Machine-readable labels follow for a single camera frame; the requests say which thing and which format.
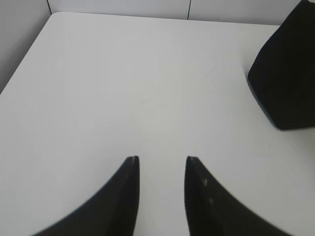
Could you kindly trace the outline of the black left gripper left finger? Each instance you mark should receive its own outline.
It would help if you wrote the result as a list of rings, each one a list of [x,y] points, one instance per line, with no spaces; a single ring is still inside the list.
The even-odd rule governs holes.
[[[88,201],[39,236],[131,236],[139,206],[139,158],[125,159]]]

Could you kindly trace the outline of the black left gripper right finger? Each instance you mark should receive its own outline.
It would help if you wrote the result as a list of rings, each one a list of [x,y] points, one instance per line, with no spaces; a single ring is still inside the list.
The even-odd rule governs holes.
[[[234,198],[192,156],[186,159],[185,210],[191,236],[285,235]]]

